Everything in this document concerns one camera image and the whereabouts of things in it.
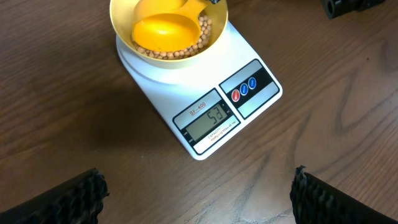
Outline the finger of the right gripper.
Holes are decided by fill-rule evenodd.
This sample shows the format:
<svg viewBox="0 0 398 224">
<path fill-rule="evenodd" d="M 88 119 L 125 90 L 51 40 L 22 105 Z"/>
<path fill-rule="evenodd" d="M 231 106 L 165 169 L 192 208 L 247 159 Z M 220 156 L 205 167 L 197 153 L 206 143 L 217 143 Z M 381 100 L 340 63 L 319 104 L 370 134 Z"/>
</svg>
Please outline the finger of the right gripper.
<svg viewBox="0 0 398 224">
<path fill-rule="evenodd" d="M 211 2 L 212 4 L 217 4 L 219 3 L 221 0 L 208 0 L 209 2 Z"/>
</svg>

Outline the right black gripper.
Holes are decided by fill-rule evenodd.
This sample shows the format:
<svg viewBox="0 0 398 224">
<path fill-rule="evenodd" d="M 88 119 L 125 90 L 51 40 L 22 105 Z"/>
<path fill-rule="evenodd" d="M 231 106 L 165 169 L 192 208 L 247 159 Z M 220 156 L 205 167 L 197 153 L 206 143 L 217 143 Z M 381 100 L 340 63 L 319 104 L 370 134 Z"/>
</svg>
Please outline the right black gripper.
<svg viewBox="0 0 398 224">
<path fill-rule="evenodd" d="M 353 11 L 362 12 L 384 2 L 385 0 L 321 0 L 323 9 L 329 19 L 334 19 Z"/>
</svg>

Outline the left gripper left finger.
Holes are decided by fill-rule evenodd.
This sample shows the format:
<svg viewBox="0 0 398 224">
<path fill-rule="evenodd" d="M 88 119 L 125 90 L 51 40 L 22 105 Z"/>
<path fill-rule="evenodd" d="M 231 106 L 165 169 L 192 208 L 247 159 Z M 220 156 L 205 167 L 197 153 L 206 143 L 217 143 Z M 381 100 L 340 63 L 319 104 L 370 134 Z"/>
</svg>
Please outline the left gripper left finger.
<svg viewBox="0 0 398 224">
<path fill-rule="evenodd" d="M 1 212 L 1 223 L 97 224 L 109 195 L 104 175 L 90 169 L 16 207 Z"/>
</svg>

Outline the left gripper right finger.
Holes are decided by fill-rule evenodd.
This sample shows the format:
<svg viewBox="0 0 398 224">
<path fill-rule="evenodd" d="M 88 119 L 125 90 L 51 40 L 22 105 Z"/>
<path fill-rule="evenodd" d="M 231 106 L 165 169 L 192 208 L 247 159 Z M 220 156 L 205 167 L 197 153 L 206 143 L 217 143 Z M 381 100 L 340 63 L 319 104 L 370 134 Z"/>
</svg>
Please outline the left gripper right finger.
<svg viewBox="0 0 398 224">
<path fill-rule="evenodd" d="M 296 168 L 290 191 L 296 224 L 397 224 L 304 168 Z"/>
</svg>

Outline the yellow measuring scoop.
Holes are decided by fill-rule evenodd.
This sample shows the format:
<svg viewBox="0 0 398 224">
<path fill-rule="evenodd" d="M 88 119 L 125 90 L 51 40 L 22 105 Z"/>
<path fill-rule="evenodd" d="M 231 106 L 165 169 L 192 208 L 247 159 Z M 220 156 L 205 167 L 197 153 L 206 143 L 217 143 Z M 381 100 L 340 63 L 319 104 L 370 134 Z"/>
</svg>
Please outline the yellow measuring scoop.
<svg viewBox="0 0 398 224">
<path fill-rule="evenodd" d="M 209 5 L 204 0 L 140 0 L 134 8 L 132 38 L 149 50 L 182 50 L 199 39 L 198 16 Z"/>
</svg>

